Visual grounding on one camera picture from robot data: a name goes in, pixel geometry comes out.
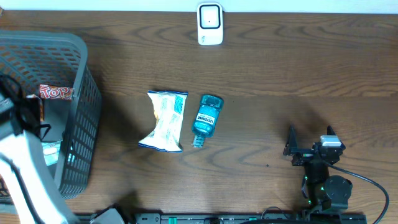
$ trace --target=white doorbell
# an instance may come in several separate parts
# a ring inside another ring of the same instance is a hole
[[[216,45],[223,41],[223,8],[218,3],[203,3],[198,6],[198,42]]]

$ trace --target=white wall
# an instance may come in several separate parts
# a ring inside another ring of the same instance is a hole
[[[4,9],[193,12],[198,0],[0,0]],[[226,12],[397,14],[398,0],[218,0]]]

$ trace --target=listerine bottle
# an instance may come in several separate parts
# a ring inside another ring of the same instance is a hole
[[[201,148],[205,138],[213,136],[223,104],[223,99],[215,96],[203,95],[201,97],[198,115],[192,124],[192,131],[195,134],[193,147]]]

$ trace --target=table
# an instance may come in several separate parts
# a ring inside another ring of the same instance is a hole
[[[95,212],[119,202],[132,212],[261,212],[307,205],[302,167],[282,151],[290,124],[310,147],[332,125],[346,144],[336,165],[383,185],[398,219],[398,17],[225,13],[224,41],[197,43],[189,12],[4,11],[0,29],[69,32],[88,46],[103,94],[90,181],[67,204]],[[182,154],[137,146],[155,126],[148,90],[188,91]],[[191,147],[202,94],[224,99],[215,135]],[[369,223],[384,196],[353,182],[350,212]],[[0,215],[1,223],[18,222]]]

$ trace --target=gray basket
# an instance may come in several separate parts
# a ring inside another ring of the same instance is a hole
[[[39,84],[73,87],[54,173],[65,199],[86,189],[101,113],[101,93],[86,63],[87,46],[75,35],[0,30],[0,72],[15,78],[26,94],[37,95]],[[0,203],[12,203],[0,184]]]

